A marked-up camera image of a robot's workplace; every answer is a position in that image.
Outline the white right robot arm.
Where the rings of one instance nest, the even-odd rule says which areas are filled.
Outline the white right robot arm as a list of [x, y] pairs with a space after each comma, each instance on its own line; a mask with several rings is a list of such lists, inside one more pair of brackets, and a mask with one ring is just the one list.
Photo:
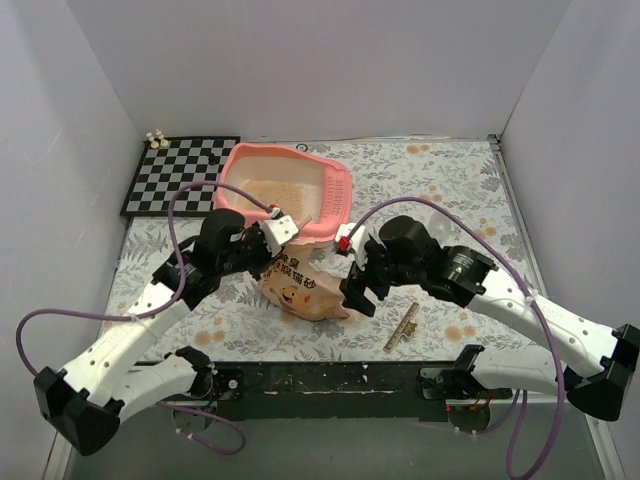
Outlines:
[[432, 396], [466, 399], [509, 388], [554, 395], [564, 392], [580, 411], [604, 421], [620, 417], [636, 371], [639, 330], [589, 321], [535, 293], [485, 255], [461, 245], [442, 246], [409, 216], [386, 222], [373, 238], [355, 224], [340, 226], [335, 250], [354, 261], [340, 290], [343, 305], [368, 317], [389, 290], [418, 286], [434, 299], [482, 314], [533, 341], [518, 352], [467, 345], [452, 366], [427, 375]]

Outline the clear plastic litter scoop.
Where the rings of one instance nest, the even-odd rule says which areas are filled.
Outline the clear plastic litter scoop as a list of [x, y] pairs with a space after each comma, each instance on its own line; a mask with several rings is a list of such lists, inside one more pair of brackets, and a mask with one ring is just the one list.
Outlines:
[[451, 220], [446, 216], [435, 211], [427, 224], [427, 231], [432, 238], [439, 243], [444, 243], [451, 234], [452, 224]]

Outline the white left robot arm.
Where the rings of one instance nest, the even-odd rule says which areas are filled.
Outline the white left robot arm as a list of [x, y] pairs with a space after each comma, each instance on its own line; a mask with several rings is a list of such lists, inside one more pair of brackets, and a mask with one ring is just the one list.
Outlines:
[[229, 209], [210, 213], [198, 235], [177, 244], [129, 311], [89, 348], [59, 370], [43, 368], [34, 378], [40, 413], [74, 449], [89, 456], [102, 449], [120, 425], [174, 395], [193, 400], [211, 394], [209, 357], [184, 347], [161, 362], [134, 368], [155, 345], [220, 286], [228, 275], [259, 277], [295, 229], [276, 233], [279, 220], [246, 225]]

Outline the orange cat litter bag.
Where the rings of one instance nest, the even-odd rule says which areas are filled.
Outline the orange cat litter bag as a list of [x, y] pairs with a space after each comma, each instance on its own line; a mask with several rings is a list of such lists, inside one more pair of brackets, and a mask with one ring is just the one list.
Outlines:
[[265, 297], [275, 306], [307, 321], [346, 319], [341, 279], [314, 267], [310, 256], [315, 245], [288, 244], [262, 274]]

